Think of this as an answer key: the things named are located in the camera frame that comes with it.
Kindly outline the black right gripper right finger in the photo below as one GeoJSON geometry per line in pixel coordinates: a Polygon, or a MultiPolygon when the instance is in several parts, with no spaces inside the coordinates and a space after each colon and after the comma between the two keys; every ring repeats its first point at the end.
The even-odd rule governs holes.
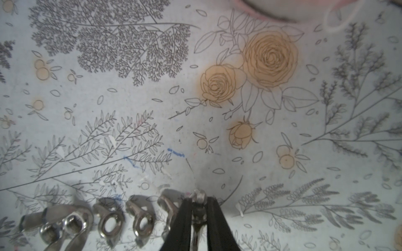
{"type": "Polygon", "coordinates": [[[207,198],[206,213],[208,250],[240,251],[216,198],[207,198]]]}

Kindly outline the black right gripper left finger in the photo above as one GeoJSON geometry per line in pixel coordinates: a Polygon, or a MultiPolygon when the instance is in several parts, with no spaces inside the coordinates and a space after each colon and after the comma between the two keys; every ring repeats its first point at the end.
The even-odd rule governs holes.
{"type": "Polygon", "coordinates": [[[183,199],[173,227],[160,251],[189,251],[191,246],[192,200],[183,199]]]}

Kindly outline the steel wing nut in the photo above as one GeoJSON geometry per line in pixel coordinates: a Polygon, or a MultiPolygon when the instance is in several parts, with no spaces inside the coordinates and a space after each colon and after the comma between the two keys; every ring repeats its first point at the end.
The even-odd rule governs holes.
{"type": "Polygon", "coordinates": [[[94,222],[94,215],[88,207],[74,205],[54,205],[42,212],[22,216],[19,232],[39,230],[47,244],[46,251],[60,251],[66,239],[71,240],[66,251],[84,249],[94,222]]]}
{"type": "Polygon", "coordinates": [[[166,218],[166,223],[164,230],[162,232],[162,238],[165,241],[169,235],[173,224],[177,218],[179,207],[174,204],[166,195],[161,195],[157,201],[159,207],[161,207],[168,215],[166,218]]]}
{"type": "Polygon", "coordinates": [[[116,207],[111,207],[100,200],[93,205],[93,211],[99,217],[98,233],[109,248],[114,249],[120,240],[125,217],[116,207]]]}
{"type": "Polygon", "coordinates": [[[126,211],[134,217],[133,232],[135,242],[139,248],[143,248],[149,241],[155,226],[155,216],[143,206],[137,196],[130,196],[126,201],[126,211]]]}

